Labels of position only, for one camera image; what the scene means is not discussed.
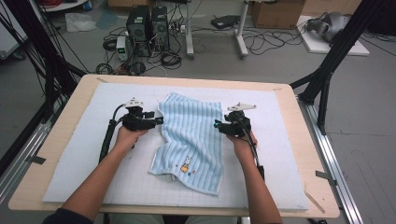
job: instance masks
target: cardboard box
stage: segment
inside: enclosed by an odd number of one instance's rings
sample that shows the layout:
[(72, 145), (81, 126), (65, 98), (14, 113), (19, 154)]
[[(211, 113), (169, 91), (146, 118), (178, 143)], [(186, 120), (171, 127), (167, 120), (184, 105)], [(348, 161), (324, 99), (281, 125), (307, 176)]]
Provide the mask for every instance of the cardboard box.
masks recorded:
[(133, 5), (151, 6), (151, 0), (108, 0), (108, 5), (115, 8), (128, 8)]
[(305, 0), (281, 0), (275, 4), (255, 3), (251, 18), (257, 28), (294, 29)]
[(319, 17), (325, 11), (352, 15), (360, 3), (361, 0), (306, 0), (302, 15)]

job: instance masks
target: embroidered cartoon character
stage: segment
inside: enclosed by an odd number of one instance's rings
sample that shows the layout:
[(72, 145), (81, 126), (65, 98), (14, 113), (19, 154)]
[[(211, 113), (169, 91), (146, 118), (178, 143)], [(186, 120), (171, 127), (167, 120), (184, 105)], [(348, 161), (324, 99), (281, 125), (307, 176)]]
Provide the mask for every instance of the embroidered cartoon character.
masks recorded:
[(189, 164), (191, 163), (192, 158), (187, 157), (184, 160), (184, 164), (180, 167), (181, 172), (187, 173), (189, 171)]

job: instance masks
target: concrete floor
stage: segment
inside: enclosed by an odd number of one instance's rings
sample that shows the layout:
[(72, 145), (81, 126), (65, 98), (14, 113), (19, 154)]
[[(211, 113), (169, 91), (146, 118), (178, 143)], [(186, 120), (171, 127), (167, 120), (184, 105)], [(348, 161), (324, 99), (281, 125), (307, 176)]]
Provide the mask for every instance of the concrete floor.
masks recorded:
[[(90, 13), (94, 20), (101, 15), (101, 11)], [(96, 65), (103, 62), (103, 37), (125, 22), (119, 19), (109, 30), (65, 33), (64, 38), (87, 68), (94, 71)], [(205, 20), (200, 22), (210, 27)], [(166, 70), (165, 74), (155, 68), (145, 76), (291, 83), (315, 71), (325, 58), (323, 54), (308, 53), (301, 44), (287, 45), (260, 56), (250, 54), (241, 61), (230, 34), (205, 32), (194, 35), (194, 39), (196, 50), (201, 52), (195, 54), (193, 61), (187, 59), (183, 45), (179, 69)], [(396, 54), (395, 42), (370, 41)], [(332, 78), (326, 128), (363, 222), (391, 224), (396, 223), (396, 181), (393, 178), (396, 170), (393, 130), (396, 127), (393, 98), (396, 60), (394, 55), (364, 40), (361, 43), (370, 51), (370, 56), (347, 56)], [(70, 50), (64, 48), (64, 53), (67, 61), (80, 67)], [(44, 101), (28, 60), (0, 62), (0, 97), (0, 156), (3, 156)], [(40, 223), (48, 214), (10, 211), (8, 200), (9, 196), (0, 205), (1, 223)], [(343, 215), (327, 221), (347, 223)], [(303, 218), (285, 218), (285, 223), (308, 222)]]

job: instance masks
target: person's left arm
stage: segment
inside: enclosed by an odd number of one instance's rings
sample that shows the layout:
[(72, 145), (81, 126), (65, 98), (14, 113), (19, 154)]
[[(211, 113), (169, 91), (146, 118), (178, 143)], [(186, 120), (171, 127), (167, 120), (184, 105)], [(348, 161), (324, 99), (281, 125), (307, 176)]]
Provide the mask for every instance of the person's left arm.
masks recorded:
[(122, 159), (136, 143), (138, 137), (146, 132), (147, 130), (131, 132), (124, 127), (120, 127), (117, 142), (113, 149), (67, 199), (62, 205), (62, 209), (70, 210), (94, 220)]

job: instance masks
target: striped towel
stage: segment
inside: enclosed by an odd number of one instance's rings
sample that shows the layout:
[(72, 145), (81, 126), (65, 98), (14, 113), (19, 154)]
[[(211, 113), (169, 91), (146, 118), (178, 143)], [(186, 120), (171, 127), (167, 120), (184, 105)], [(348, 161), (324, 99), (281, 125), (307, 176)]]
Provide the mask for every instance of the striped towel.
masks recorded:
[(219, 195), (223, 173), (220, 103), (205, 103), (171, 93), (159, 104), (166, 144), (158, 148), (150, 172), (174, 175), (191, 189)]

